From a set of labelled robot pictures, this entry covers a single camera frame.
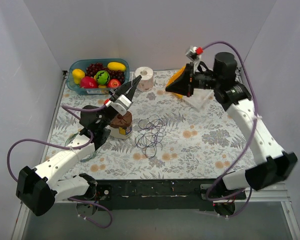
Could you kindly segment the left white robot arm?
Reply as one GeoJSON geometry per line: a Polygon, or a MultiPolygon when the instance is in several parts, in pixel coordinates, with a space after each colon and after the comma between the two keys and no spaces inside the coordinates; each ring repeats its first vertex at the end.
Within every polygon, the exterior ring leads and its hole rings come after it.
{"type": "Polygon", "coordinates": [[[30,168],[25,166],[18,175],[16,196],[36,215],[42,216],[54,203],[78,197],[91,200],[97,193],[97,181],[86,173],[70,179],[61,177],[80,160],[96,152],[110,135],[108,126],[117,115],[125,115],[142,77],[110,90],[110,98],[100,107],[79,108],[79,123],[83,129],[66,147],[49,160],[30,168]]]}

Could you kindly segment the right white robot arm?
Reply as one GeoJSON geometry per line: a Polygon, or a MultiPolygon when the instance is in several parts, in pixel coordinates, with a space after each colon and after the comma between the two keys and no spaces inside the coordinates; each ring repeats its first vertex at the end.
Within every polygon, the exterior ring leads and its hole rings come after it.
{"type": "Polygon", "coordinates": [[[214,57],[213,69],[202,70],[202,51],[189,51],[190,63],[180,69],[168,82],[166,92],[191,97],[195,89],[213,90],[214,97],[234,120],[253,154],[255,166],[219,176],[206,194],[214,193],[227,199],[237,190],[255,191],[285,181],[298,159],[294,152],[287,153],[270,134],[257,111],[257,102],[237,81],[237,61],[229,52],[214,57]]]}

